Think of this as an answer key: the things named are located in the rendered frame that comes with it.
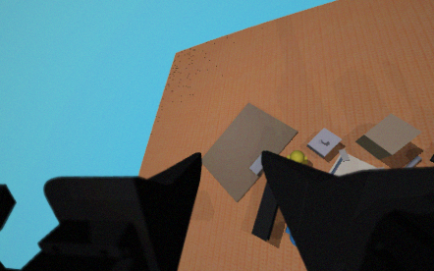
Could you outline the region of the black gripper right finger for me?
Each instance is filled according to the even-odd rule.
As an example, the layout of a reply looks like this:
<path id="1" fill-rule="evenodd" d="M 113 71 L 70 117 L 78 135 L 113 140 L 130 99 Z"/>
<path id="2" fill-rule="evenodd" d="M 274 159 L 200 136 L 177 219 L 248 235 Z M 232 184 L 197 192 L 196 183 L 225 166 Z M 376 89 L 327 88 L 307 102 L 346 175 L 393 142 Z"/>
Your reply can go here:
<path id="1" fill-rule="evenodd" d="M 270 151 L 261 164 L 306 271 L 343 271 L 373 201 L 434 195 L 434 167 L 336 176 Z"/>

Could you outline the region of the tan cube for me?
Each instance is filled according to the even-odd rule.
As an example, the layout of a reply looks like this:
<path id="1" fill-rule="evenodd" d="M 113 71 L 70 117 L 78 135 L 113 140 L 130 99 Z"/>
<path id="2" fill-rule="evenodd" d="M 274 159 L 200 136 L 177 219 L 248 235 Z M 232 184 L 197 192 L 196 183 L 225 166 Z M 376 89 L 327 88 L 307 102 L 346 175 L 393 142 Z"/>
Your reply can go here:
<path id="1" fill-rule="evenodd" d="M 356 143 L 376 159 L 394 155 L 422 131 L 395 115 L 388 115 L 375 127 L 360 137 Z"/>

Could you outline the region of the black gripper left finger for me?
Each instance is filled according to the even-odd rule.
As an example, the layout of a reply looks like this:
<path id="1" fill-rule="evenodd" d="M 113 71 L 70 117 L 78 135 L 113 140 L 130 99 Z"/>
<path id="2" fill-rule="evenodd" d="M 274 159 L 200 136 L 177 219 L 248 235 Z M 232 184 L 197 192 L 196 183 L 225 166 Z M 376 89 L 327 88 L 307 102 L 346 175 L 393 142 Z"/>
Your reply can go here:
<path id="1" fill-rule="evenodd" d="M 55 177 L 43 187 L 57 221 L 131 222 L 150 271 L 178 271 L 201 176 L 201 153 L 143 178 Z"/>

